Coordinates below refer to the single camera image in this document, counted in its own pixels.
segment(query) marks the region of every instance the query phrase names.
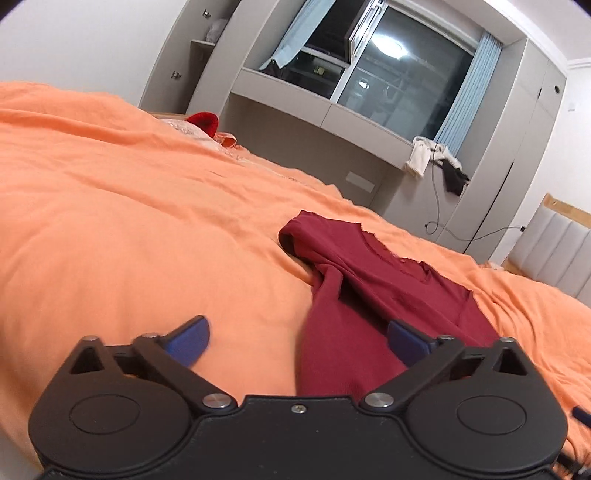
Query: light blue curtain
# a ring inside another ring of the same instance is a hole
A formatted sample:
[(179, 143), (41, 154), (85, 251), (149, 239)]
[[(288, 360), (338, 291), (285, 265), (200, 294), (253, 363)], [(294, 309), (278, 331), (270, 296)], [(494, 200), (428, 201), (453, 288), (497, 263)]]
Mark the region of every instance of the light blue curtain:
[(320, 25), (322, 19), (335, 4), (336, 0), (306, 0), (285, 36), (279, 43), (272, 57), (259, 70), (266, 69), (271, 60), (275, 60), (279, 68), (291, 62)]
[(456, 100), (433, 139), (447, 145), (454, 157), (460, 151), (482, 103), (502, 48), (500, 41), (487, 31), (484, 32)]

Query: red shirt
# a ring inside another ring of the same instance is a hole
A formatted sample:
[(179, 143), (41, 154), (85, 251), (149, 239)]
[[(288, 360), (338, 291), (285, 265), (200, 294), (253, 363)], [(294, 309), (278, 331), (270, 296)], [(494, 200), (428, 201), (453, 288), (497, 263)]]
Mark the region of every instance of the red shirt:
[(499, 338), (471, 291), (424, 262), (394, 255), (360, 224), (301, 212), (279, 240), (314, 267), (314, 300), (299, 349), (299, 395), (358, 400), (405, 371), (385, 337), (394, 319), (468, 346)]

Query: orange bedsheet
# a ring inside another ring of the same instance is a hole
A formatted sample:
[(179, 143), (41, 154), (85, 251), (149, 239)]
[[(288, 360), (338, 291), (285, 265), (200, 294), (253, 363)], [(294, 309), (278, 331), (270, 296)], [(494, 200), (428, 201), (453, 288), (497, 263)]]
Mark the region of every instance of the orange bedsheet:
[[(103, 94), (0, 84), (0, 424), (31, 452), (27, 418), (83, 335), (128, 343), (197, 314), (195, 370), (241, 398), (293, 394), (311, 274), (277, 232), (300, 210), (360, 222), (388, 248), (470, 290), (515, 336), (563, 407), (591, 410), (591, 310), (555, 288), (479, 268), (240, 148), (184, 137)], [(570, 446), (591, 435), (570, 423)]]

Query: wooden headboard frame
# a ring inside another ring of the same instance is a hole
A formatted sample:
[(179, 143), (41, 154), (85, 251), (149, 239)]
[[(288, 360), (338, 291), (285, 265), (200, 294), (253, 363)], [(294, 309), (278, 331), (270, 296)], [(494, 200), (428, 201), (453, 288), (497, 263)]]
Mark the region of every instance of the wooden headboard frame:
[[(591, 213), (584, 212), (583, 210), (580, 210), (577, 207), (573, 207), (568, 203), (561, 202), (560, 200), (557, 200), (554, 197), (552, 197), (552, 195), (550, 195), (549, 193), (547, 193), (544, 197), (542, 205), (556, 213), (565, 216), (573, 222), (577, 222), (591, 229)], [(513, 265), (508, 258), (503, 262), (502, 266), (507, 272), (511, 272), (515, 275), (520, 275), (522, 277), (527, 277), (527, 275), (525, 275), (519, 268)]]

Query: white crown molding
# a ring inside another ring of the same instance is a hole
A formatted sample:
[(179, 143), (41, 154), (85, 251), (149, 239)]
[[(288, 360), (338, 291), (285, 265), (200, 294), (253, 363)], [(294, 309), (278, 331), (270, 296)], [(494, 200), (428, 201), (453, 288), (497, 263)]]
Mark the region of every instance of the white crown molding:
[(569, 60), (569, 70), (591, 68), (591, 57), (587, 59)]
[(569, 61), (556, 44), (550, 40), (528, 16), (523, 14), (509, 0), (483, 0), (499, 11), (505, 18), (519, 28), (566, 76), (569, 72)]

